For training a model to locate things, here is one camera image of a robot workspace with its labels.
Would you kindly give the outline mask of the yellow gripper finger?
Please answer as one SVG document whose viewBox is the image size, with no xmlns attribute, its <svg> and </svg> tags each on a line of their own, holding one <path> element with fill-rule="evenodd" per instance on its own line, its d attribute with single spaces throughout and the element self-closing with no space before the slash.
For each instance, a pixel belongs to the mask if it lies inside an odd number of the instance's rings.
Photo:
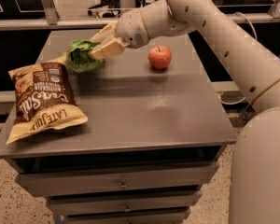
<svg viewBox="0 0 280 224">
<path fill-rule="evenodd" d="M 103 60 L 120 55 L 126 48 L 121 38 L 112 38 L 110 41 L 101 43 L 90 51 L 90 56 L 95 60 Z"/>
<path fill-rule="evenodd" d="M 103 29 L 101 29 L 98 33 L 90 38 L 92 43 L 107 43 L 109 41 L 117 41 L 118 33 L 117 33 L 117 24 L 115 22 L 109 23 Z"/>
</svg>

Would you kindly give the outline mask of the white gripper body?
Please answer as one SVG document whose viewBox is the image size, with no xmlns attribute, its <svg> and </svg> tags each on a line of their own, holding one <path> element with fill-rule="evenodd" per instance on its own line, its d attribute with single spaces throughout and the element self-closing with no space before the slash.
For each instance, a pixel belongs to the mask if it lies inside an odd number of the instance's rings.
<svg viewBox="0 0 280 224">
<path fill-rule="evenodd" d="M 132 9 L 120 16 L 117 23 L 119 37 L 131 49 L 138 49 L 149 42 L 149 35 L 140 9 Z"/>
</svg>

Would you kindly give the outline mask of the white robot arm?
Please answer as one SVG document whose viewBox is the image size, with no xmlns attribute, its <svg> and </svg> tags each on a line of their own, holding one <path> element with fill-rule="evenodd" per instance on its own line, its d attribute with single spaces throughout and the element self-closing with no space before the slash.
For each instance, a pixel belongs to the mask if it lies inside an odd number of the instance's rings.
<svg viewBox="0 0 280 224">
<path fill-rule="evenodd" d="M 134 8 L 92 37 L 97 60 L 192 28 L 256 111 L 233 152 L 229 224 L 280 224 L 280 59 L 212 0 L 159 0 Z"/>
</svg>

